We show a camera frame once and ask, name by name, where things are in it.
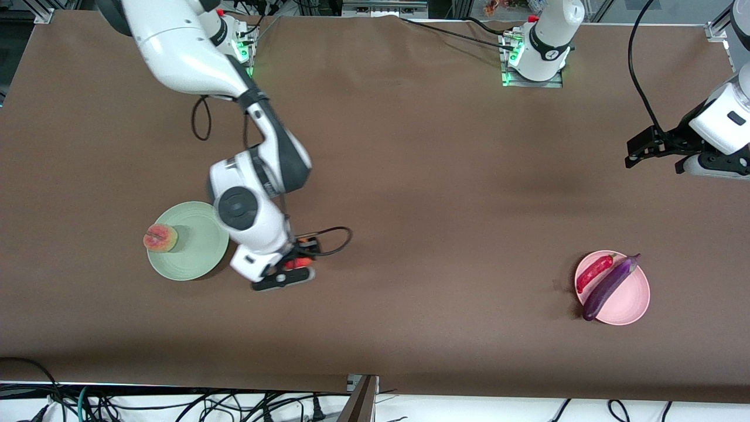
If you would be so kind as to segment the pink plate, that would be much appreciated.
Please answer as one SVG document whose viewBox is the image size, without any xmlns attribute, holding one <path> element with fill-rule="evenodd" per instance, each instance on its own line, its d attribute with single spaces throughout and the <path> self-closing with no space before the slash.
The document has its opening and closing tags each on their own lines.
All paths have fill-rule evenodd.
<svg viewBox="0 0 750 422">
<path fill-rule="evenodd" d="M 579 260 L 578 266 L 574 270 L 573 287 L 581 305 L 585 305 L 591 297 L 592 292 L 600 281 L 604 280 L 607 275 L 619 265 L 621 261 L 627 259 L 626 254 L 611 250 L 593 251 Z M 582 289 L 579 288 L 579 278 L 587 270 L 597 264 L 599 261 L 611 261 L 612 265 L 607 269 L 597 273 L 590 278 Z M 643 317 L 648 310 L 650 302 L 650 285 L 645 272 L 640 265 L 622 281 L 610 297 L 604 302 L 602 309 L 594 318 L 595 321 L 615 326 L 624 326 L 635 323 Z"/>
</svg>

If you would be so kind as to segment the brown table cloth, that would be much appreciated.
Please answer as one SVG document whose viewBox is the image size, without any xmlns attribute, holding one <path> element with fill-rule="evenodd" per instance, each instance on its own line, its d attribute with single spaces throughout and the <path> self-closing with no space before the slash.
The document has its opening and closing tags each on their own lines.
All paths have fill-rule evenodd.
<svg viewBox="0 0 750 422">
<path fill-rule="evenodd" d="M 649 125 L 625 26 L 583 26 L 560 89 L 397 17 L 282 17 L 254 77 L 313 163 L 297 232 L 348 226 L 316 278 L 153 270 L 142 235 L 206 200 L 242 114 L 148 71 L 97 12 L 36 26 L 0 110 L 0 357 L 59 382 L 750 403 L 750 182 L 624 166 Z M 644 316 L 585 321 L 593 251 L 641 254 Z"/>
</svg>

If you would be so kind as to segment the colourful background clutter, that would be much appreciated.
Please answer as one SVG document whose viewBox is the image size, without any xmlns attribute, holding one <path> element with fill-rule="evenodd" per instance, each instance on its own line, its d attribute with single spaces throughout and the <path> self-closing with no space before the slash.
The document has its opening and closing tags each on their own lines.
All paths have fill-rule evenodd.
<svg viewBox="0 0 750 422">
<path fill-rule="evenodd" d="M 525 15 L 538 15 L 547 5 L 547 0 L 483 0 L 482 11 L 485 16 L 497 13 L 513 12 Z"/>
</svg>

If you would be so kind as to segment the light green plate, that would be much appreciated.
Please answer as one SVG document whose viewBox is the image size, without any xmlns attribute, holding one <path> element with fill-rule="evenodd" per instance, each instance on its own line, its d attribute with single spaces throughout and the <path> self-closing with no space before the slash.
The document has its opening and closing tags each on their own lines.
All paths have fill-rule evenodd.
<svg viewBox="0 0 750 422">
<path fill-rule="evenodd" d="M 176 245 L 171 250 L 146 251 L 152 268 L 169 280 L 197 280 L 212 272 L 229 246 L 229 235 L 220 227 L 209 203 L 189 201 L 174 205 L 155 223 L 176 230 Z"/>
</svg>

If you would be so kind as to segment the grey metal background device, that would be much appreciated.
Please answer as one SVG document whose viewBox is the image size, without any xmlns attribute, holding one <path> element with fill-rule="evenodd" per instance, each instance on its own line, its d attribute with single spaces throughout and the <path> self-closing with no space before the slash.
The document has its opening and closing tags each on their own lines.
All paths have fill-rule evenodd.
<svg viewBox="0 0 750 422">
<path fill-rule="evenodd" d="M 428 0 L 341 0 L 342 17 L 388 15 L 408 19 L 428 19 Z"/>
</svg>

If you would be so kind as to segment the yellow-pink peach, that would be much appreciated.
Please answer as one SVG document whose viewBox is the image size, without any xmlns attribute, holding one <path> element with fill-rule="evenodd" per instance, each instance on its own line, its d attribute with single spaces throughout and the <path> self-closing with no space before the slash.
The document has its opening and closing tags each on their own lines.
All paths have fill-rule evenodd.
<svg viewBox="0 0 750 422">
<path fill-rule="evenodd" d="M 166 253 L 176 246 L 178 240 L 179 233 L 174 227 L 155 223 L 148 227 L 142 242 L 148 251 Z"/>
</svg>

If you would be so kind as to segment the red chili pepper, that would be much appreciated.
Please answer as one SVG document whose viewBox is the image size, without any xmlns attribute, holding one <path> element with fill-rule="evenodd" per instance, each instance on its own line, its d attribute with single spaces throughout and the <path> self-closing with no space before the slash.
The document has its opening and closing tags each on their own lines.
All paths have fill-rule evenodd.
<svg viewBox="0 0 750 422">
<path fill-rule="evenodd" d="M 613 262 L 616 256 L 614 254 L 608 254 L 607 256 L 600 256 L 592 261 L 591 264 L 586 267 L 576 278 L 576 291 L 578 294 L 582 294 L 584 289 L 591 283 L 594 278 L 605 272 L 613 266 Z"/>
</svg>

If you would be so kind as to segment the purple eggplant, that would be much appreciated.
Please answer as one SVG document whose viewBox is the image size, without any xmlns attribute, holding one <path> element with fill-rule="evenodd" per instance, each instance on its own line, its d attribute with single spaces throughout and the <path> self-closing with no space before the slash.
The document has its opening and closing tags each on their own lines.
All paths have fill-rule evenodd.
<svg viewBox="0 0 750 422">
<path fill-rule="evenodd" d="M 583 304 L 583 318 L 585 321 L 592 321 L 597 318 L 614 291 L 636 270 L 640 257 L 641 254 L 627 256 L 614 266 L 603 280 L 597 283 Z"/>
</svg>

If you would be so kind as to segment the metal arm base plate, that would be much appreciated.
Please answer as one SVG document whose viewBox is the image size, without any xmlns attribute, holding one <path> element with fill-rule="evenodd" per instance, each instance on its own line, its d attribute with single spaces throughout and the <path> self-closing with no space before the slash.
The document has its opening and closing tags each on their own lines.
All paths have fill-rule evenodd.
<svg viewBox="0 0 750 422">
<path fill-rule="evenodd" d="M 259 45 L 260 27 L 252 26 L 244 32 L 237 34 L 235 46 L 238 51 L 238 59 L 246 67 L 249 77 L 254 75 L 255 54 Z"/>
<path fill-rule="evenodd" d="M 510 46 L 511 50 L 499 49 L 499 60 L 501 64 L 501 75 L 504 87 L 537 87 L 557 89 L 563 87 L 562 70 L 559 69 L 553 77 L 546 81 L 534 81 L 523 77 L 513 65 L 516 64 L 523 53 L 528 50 L 522 41 L 522 35 L 518 32 L 505 31 L 497 36 L 501 46 Z"/>
</svg>

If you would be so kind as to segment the aluminium profile post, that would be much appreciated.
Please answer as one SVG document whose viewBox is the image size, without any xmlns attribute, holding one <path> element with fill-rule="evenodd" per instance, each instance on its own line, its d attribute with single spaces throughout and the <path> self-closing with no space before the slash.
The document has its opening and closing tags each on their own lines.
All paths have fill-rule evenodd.
<svg viewBox="0 0 750 422">
<path fill-rule="evenodd" d="M 351 374 L 347 377 L 346 390 L 350 395 L 336 422 L 374 422 L 380 377 Z"/>
</svg>

